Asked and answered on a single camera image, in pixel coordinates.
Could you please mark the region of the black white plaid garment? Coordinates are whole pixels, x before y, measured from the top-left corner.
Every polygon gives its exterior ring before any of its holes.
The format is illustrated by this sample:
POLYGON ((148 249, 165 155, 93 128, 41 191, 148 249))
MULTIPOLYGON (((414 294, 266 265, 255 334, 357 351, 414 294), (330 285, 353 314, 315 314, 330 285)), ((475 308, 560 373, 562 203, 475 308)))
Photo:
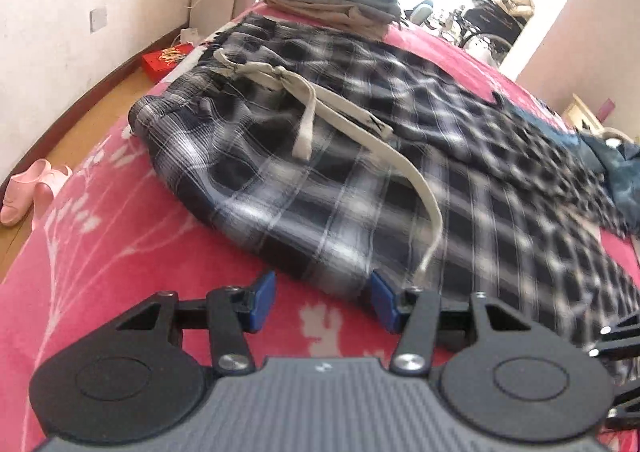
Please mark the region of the black white plaid garment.
POLYGON ((480 290, 582 348, 639 307, 601 179, 409 51, 250 14, 129 123, 202 224, 326 293, 480 290))

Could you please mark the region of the pink floral bed blanket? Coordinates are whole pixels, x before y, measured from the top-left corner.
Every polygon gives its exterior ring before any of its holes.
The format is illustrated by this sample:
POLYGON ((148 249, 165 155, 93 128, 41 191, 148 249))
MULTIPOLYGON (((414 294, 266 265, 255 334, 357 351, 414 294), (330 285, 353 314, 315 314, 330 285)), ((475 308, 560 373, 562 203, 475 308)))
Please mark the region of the pink floral bed blanket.
MULTIPOLYGON (((422 28, 392 26, 385 41, 436 62, 483 98, 499 89, 541 112, 527 91, 422 28)), ((265 268, 188 213, 120 120, 76 168, 1 284, 1 451, 42 441, 28 384, 51 354, 158 290, 203 298, 265 268)), ((250 335, 258 360, 365 356, 386 364, 396 342, 363 308, 285 273, 265 329, 250 335)))

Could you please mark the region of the light blue jeans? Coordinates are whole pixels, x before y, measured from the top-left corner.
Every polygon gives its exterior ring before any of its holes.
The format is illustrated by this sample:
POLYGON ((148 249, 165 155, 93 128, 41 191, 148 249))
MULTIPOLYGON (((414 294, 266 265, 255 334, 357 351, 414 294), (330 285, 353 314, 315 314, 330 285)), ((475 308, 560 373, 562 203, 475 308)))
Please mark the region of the light blue jeans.
POLYGON ((582 134, 582 140, 600 160, 604 169, 605 185, 612 201, 625 218, 633 235, 639 235, 639 179, 640 162, 638 144, 623 141, 612 148, 601 138, 582 134))

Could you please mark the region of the dark blue jeans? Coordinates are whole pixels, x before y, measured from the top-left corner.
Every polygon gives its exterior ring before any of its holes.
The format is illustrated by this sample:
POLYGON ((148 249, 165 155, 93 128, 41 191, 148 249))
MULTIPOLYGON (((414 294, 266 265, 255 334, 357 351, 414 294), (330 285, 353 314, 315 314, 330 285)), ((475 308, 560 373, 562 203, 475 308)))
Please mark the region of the dark blue jeans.
POLYGON ((511 114, 514 114, 525 120, 527 123, 536 127, 547 138, 549 138, 557 146, 569 150, 574 154, 578 154, 583 149, 587 149, 587 146, 578 134, 570 134, 569 132, 559 130, 559 128, 553 127, 545 120, 537 117, 531 112, 527 112, 517 105, 513 104, 506 96, 499 94, 498 91, 494 91, 492 96, 496 99, 496 103, 502 106, 505 110, 508 110, 511 114))

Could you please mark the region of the cream dresser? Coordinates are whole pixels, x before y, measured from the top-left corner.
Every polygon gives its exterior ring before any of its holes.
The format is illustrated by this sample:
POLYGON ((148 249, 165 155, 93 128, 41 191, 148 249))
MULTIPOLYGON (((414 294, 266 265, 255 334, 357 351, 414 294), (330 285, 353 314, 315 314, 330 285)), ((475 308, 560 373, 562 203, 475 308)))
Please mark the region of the cream dresser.
POLYGON ((597 119, 584 101, 577 94, 572 95, 570 104, 561 114, 562 120, 567 126, 573 127, 580 131, 588 131, 590 134, 600 134, 604 129, 600 120, 597 119))

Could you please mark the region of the pink slipper near bed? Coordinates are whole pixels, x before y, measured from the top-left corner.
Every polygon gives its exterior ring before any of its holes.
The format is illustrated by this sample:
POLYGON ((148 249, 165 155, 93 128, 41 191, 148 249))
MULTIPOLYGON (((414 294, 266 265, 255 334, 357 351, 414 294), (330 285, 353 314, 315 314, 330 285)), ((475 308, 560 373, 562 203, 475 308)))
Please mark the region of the pink slipper near bed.
POLYGON ((34 208, 32 230, 35 230, 40 225, 48 208, 72 175, 73 171, 64 165, 46 170, 38 179, 34 189, 34 201, 32 202, 32 207, 34 208))

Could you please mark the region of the red gift box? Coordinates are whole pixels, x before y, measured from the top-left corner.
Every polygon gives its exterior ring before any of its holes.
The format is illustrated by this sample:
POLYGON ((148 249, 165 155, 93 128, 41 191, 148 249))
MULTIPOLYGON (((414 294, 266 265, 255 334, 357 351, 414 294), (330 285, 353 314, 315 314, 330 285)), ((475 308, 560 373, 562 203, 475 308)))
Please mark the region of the red gift box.
POLYGON ((145 53, 141 58, 142 70, 154 84, 157 84, 173 71, 193 49, 194 45, 180 44, 145 53))

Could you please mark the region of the folded beige garment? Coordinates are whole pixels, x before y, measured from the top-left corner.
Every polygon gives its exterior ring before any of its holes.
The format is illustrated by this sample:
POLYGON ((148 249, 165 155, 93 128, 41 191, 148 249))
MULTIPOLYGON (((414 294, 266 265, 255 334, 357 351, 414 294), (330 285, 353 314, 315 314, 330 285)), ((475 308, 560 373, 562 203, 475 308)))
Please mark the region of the folded beige garment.
POLYGON ((382 40, 396 21, 390 12, 350 0, 264 0, 269 7, 312 19, 336 30, 382 40))

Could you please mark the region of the black wheelchair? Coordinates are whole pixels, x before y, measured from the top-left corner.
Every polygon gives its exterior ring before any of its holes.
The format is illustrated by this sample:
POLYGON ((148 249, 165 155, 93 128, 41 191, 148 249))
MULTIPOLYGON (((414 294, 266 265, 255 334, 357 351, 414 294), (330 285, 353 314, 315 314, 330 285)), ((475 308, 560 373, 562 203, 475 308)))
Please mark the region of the black wheelchair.
POLYGON ((454 44, 469 54, 482 54, 498 68, 535 14, 532 0, 471 0, 454 9, 447 24, 454 28, 454 44))

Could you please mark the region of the pink slipper near wall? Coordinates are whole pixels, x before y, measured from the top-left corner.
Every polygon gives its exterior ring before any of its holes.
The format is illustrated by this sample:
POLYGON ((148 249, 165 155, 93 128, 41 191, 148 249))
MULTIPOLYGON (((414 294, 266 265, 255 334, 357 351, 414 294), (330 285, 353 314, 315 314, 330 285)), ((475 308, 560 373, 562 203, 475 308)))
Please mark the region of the pink slipper near wall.
POLYGON ((25 217, 32 207, 36 184, 50 169, 51 164, 40 158, 24 172, 10 178, 1 206, 1 223, 4 226, 13 227, 25 217))

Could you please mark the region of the wall switch plate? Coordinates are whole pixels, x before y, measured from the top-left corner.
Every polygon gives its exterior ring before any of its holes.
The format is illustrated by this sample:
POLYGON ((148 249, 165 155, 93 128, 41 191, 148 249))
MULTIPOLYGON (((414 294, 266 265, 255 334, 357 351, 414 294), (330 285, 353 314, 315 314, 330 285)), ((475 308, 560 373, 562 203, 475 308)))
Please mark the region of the wall switch plate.
POLYGON ((99 7, 90 11, 90 32, 96 33, 107 26, 107 8, 99 7))

